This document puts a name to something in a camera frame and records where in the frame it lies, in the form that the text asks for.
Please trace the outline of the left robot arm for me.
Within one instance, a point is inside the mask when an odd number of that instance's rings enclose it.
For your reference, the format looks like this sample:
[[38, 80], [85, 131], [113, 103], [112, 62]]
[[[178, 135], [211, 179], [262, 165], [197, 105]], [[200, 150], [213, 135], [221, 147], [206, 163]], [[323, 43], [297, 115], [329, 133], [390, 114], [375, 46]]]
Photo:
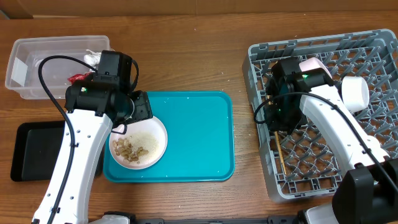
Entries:
[[38, 78], [47, 96], [65, 120], [62, 145], [46, 194], [32, 223], [88, 223], [88, 204], [101, 151], [112, 129], [153, 117], [147, 93], [137, 91], [131, 69], [137, 62], [121, 52], [104, 50], [99, 65], [65, 92], [60, 106], [46, 86], [42, 69], [54, 56], [44, 58]]

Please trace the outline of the white tissue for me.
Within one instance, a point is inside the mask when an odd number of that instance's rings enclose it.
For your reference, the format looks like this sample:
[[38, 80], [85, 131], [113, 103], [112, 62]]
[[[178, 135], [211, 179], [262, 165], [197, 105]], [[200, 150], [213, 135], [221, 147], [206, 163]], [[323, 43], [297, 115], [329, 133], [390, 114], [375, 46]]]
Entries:
[[100, 63], [101, 52], [94, 52], [90, 49], [86, 49], [86, 51], [87, 54], [83, 57], [84, 62], [97, 69]]

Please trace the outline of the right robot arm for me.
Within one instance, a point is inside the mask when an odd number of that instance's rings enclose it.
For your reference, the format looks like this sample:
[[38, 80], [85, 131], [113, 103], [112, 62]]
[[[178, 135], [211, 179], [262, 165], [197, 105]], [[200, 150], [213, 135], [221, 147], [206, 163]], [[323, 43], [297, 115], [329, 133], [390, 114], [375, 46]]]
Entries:
[[317, 58], [279, 60], [260, 107], [270, 131], [292, 131], [306, 116], [336, 157], [343, 180], [331, 203], [304, 210], [302, 223], [389, 223], [397, 220], [397, 159], [351, 114]]

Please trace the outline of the wooden chopstick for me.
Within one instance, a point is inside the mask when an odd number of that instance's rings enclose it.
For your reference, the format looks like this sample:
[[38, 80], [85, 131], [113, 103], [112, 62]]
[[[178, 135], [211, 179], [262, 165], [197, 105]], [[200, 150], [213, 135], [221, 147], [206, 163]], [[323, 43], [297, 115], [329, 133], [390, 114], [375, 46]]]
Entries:
[[284, 161], [283, 155], [280, 156], [280, 162], [281, 162], [281, 165], [282, 165], [282, 169], [283, 169], [284, 175], [286, 175], [287, 172], [286, 172], [286, 168], [285, 168], [285, 161]]
[[276, 146], [277, 146], [277, 150], [278, 150], [278, 154], [279, 154], [279, 160], [280, 160], [280, 156], [282, 156], [282, 149], [281, 149], [281, 146], [280, 146], [278, 131], [274, 131], [274, 138], [275, 138], [275, 143], [276, 143]]

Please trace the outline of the red snack wrapper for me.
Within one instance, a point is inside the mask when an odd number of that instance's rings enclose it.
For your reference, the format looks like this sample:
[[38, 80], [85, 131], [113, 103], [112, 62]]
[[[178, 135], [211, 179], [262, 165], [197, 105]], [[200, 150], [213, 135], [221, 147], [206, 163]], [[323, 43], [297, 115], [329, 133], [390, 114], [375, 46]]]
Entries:
[[78, 81], [78, 80], [84, 80], [84, 81], [92, 81], [93, 79], [93, 73], [92, 72], [88, 72], [85, 74], [76, 74], [70, 78], [68, 78], [68, 81], [73, 84], [74, 82]]

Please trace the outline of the pale green bowl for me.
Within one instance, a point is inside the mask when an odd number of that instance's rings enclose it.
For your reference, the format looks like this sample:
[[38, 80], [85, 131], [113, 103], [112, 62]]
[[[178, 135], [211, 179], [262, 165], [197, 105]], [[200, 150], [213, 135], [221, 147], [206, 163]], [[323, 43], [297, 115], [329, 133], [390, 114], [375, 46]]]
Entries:
[[344, 77], [341, 95], [344, 105], [351, 113], [361, 111], [369, 104], [369, 88], [363, 77]]

